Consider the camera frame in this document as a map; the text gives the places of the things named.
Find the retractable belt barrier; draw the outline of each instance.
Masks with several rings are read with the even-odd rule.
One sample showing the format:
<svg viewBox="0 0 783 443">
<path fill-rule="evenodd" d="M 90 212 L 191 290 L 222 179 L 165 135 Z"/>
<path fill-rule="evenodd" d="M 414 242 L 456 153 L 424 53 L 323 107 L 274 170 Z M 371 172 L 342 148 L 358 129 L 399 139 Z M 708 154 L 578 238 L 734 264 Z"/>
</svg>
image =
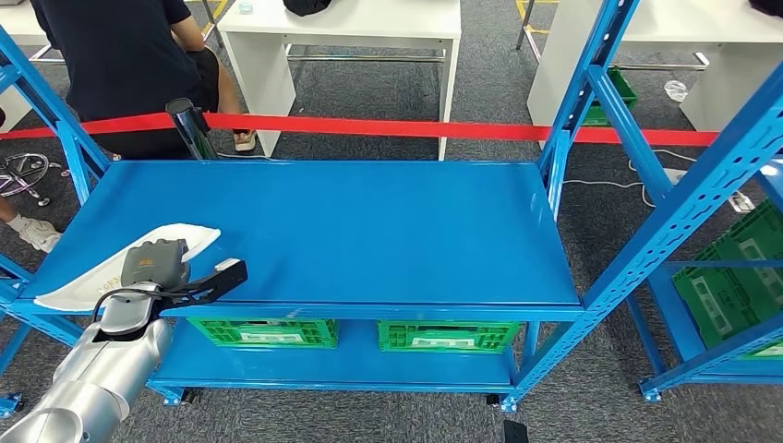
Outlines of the retractable belt barrier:
<svg viewBox="0 0 783 443">
<path fill-rule="evenodd" d="M 248 129 L 355 136 L 536 141 L 546 140 L 550 130 L 549 126 L 494 123 L 441 123 L 212 113 L 204 113 L 203 116 L 210 129 Z M 113 118 L 87 122 L 81 126 L 88 134 L 113 134 L 174 128 L 171 116 L 167 113 Z M 645 129 L 642 133 L 647 142 L 653 146 L 705 147 L 712 143 L 717 136 L 717 132 L 668 129 Z M 50 128 L 40 127 L 0 134 L 0 139 L 48 138 L 53 136 L 54 133 Z M 577 133 L 575 142 L 620 144 L 620 139 L 611 127 L 583 127 Z"/>
</svg>

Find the shoe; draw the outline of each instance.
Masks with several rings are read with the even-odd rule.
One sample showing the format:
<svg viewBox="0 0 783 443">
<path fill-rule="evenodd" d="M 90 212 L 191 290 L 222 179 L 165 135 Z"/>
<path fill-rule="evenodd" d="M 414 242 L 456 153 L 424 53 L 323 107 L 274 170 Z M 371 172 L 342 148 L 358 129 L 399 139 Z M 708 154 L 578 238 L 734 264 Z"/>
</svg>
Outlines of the shoe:
<svg viewBox="0 0 783 443">
<path fill-rule="evenodd" d="M 60 233 L 48 221 L 28 219 L 23 217 L 25 225 L 19 231 L 19 238 L 32 247 L 45 253 L 52 252 L 54 245 L 60 240 Z"/>
<path fill-rule="evenodd" d="M 249 150 L 253 150 L 256 148 L 256 138 L 253 137 L 255 134 L 247 133 L 247 132 L 241 132 L 238 134 L 234 134 L 234 148 L 237 152 L 247 152 Z"/>
</svg>

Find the white table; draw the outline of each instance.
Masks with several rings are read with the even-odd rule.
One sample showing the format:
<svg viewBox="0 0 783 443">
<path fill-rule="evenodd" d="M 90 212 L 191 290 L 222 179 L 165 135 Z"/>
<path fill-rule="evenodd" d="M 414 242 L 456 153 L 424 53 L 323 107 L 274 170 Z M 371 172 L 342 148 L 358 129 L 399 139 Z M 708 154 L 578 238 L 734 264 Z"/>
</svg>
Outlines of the white table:
<svg viewBox="0 0 783 443">
<path fill-rule="evenodd" d="M 449 121 L 462 35 L 459 0 L 335 0 L 307 17 L 286 10 L 282 0 L 252 0 L 250 14 L 240 14 L 240 3 L 226 12 L 218 30 L 252 114 L 288 115 L 296 93 L 284 46 L 310 44 L 444 50 L 440 121 Z M 259 131 L 266 155 L 279 136 Z M 441 160 L 445 151 L 441 138 Z"/>
<path fill-rule="evenodd" d="M 19 46 L 49 44 L 46 34 L 38 26 L 30 0 L 16 6 L 0 6 L 0 25 Z M 6 122 L 0 126 L 0 132 L 11 130 L 31 109 L 16 88 L 8 88 L 0 93 L 0 108 L 6 113 Z"/>
<path fill-rule="evenodd" d="M 535 125 L 554 121 L 600 5 L 560 1 L 527 99 Z M 783 19 L 747 0 L 642 0 L 621 48 L 705 53 L 710 65 L 681 109 L 697 130 L 719 131 L 783 60 Z"/>
</svg>

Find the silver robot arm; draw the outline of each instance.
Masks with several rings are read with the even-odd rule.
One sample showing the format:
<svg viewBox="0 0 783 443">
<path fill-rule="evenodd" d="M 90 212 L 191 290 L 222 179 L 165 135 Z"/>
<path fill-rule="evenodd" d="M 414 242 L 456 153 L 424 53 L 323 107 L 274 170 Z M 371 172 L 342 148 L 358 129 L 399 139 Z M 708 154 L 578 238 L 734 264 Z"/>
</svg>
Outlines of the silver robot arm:
<svg viewBox="0 0 783 443">
<path fill-rule="evenodd" d="M 245 262 L 229 259 L 210 277 L 187 283 L 186 251 L 184 240 L 159 240 L 128 252 L 123 289 L 102 297 L 93 313 L 105 300 L 101 320 L 84 330 L 54 371 L 52 387 L 0 443 L 111 439 L 171 343 L 172 328 L 160 312 L 211 303 L 247 279 Z"/>
</svg>

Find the green plastic crate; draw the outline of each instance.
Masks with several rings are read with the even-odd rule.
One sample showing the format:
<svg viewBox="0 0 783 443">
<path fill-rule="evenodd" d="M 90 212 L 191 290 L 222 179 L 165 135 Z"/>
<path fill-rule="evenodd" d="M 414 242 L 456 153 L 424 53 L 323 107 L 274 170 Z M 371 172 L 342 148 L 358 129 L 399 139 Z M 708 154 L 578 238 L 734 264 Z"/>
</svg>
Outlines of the green plastic crate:
<svg viewBox="0 0 783 443">
<path fill-rule="evenodd" d="M 633 106 L 636 104 L 636 94 L 633 93 L 631 86 L 628 84 L 627 81 L 625 81 L 625 78 L 623 78 L 619 69 L 611 68 L 608 71 L 608 76 L 612 84 L 614 85 L 615 89 L 617 89 L 617 92 L 620 94 L 620 97 L 622 98 L 622 102 L 624 102 L 625 105 L 628 106 L 629 110 L 632 109 Z M 609 119 L 607 117 L 607 113 L 604 111 L 604 108 L 601 107 L 601 103 L 598 102 L 598 99 L 593 100 L 593 103 L 590 105 L 590 108 L 587 109 L 587 114 L 584 117 L 583 125 L 584 126 L 609 126 Z"/>
<path fill-rule="evenodd" d="M 738 221 L 715 241 L 722 259 L 783 259 L 783 214 L 768 200 Z M 760 320 L 783 308 L 783 269 L 735 268 L 737 280 L 751 296 Z"/>
<path fill-rule="evenodd" d="M 382 351 L 502 353 L 519 330 L 519 322 L 391 321 L 378 322 Z"/>
<path fill-rule="evenodd" d="M 696 260 L 718 260 L 714 246 L 708 246 Z M 750 296 L 725 268 L 683 268 L 672 278 L 699 328 L 707 349 L 759 322 Z"/>
<path fill-rule="evenodd" d="M 337 346 L 337 321 L 335 320 L 188 318 L 187 321 L 218 346 L 275 348 Z"/>
</svg>

